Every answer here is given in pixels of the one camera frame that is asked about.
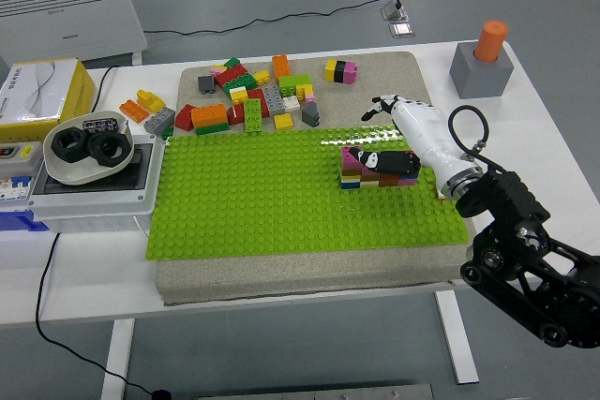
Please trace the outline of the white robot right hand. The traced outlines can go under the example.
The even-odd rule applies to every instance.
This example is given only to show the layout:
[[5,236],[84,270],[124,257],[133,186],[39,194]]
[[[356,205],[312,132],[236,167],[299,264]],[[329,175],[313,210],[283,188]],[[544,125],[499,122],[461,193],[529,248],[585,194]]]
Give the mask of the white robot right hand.
[[437,188],[450,200],[458,200],[470,184],[481,178],[482,169],[462,157],[444,116],[435,107],[398,95],[377,96],[372,102],[362,119],[368,121],[382,111],[390,114],[413,155],[350,148],[350,154],[366,168],[383,174],[409,175],[419,165],[429,167],[434,171]]

